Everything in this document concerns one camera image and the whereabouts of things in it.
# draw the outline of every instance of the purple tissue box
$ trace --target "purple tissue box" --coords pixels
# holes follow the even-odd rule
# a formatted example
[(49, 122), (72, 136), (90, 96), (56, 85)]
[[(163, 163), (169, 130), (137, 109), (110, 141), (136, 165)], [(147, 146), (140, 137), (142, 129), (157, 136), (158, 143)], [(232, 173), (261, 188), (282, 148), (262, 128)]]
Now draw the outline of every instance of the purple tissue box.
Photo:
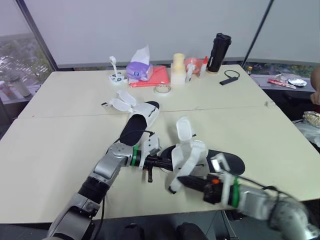
[(142, 62), (133, 61), (126, 66), (126, 76), (129, 79), (135, 79), (140, 81), (148, 81), (153, 74), (153, 66)]

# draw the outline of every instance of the table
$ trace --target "table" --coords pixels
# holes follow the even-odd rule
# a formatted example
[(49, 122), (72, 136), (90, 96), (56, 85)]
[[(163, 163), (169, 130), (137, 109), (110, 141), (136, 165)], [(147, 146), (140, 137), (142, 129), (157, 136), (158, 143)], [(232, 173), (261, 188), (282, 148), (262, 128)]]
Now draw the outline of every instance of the table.
[[(227, 79), (225, 70), (236, 70), (239, 80), (222, 87)], [(53, 72), (26, 106), (19, 118), (66, 117), (122, 114), (108, 111), (101, 103), (116, 97), (116, 91), (126, 89), (139, 102), (157, 101), (162, 112), (233, 107), (263, 106), (272, 101), (239, 65), (223, 65), (216, 75), (206, 73), (184, 86), (173, 86), (166, 97), (154, 93), (153, 87), (112, 85), (108, 76), (112, 71)]]
[[(226, 86), (241, 87), (236, 82)], [(253, 95), (268, 99), (262, 91)], [(176, 121), (181, 116), (189, 118), (196, 139), (208, 148), (241, 157), (245, 177), (276, 185), (302, 201), (320, 198), (319, 154), (276, 105), (162, 111), (150, 129), (163, 149), (177, 143)], [(0, 223), (53, 221), (127, 119), (126, 113), (105, 113), (15, 120), (0, 141), (0, 188), (5, 193)], [(202, 193), (192, 189), (170, 194), (167, 176), (154, 169), (153, 183), (148, 183), (145, 171), (122, 168), (107, 194), (105, 218), (222, 209), (204, 202)]]

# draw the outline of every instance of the black thermos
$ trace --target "black thermos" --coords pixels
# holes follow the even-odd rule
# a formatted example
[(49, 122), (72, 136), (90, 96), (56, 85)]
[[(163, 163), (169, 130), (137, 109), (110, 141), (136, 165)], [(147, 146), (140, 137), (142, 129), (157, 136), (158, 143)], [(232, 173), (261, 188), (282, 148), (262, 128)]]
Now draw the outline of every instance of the black thermos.
[(217, 73), (225, 58), (228, 47), (231, 44), (231, 37), (222, 33), (217, 33), (213, 41), (213, 48), (211, 55), (206, 65), (207, 71), (210, 73)]

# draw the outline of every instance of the paper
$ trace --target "paper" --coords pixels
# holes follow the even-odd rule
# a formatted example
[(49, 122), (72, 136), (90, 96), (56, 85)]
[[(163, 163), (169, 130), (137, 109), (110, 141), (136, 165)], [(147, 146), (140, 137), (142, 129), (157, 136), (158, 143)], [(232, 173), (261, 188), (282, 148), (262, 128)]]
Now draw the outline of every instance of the paper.
[(139, 62), (146, 65), (149, 65), (150, 61), (150, 53), (149, 53), (149, 45), (144, 48), (138, 49), (133, 57), (131, 58), (131, 62)]

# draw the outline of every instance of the person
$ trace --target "person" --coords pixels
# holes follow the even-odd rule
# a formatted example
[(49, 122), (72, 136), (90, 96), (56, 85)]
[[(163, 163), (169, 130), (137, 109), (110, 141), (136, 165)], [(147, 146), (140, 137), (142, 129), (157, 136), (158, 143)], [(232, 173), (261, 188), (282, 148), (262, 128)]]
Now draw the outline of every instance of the person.
[(313, 104), (320, 105), (320, 66), (312, 71), (310, 80), (315, 90), (315, 92), (310, 95), (310, 100)]

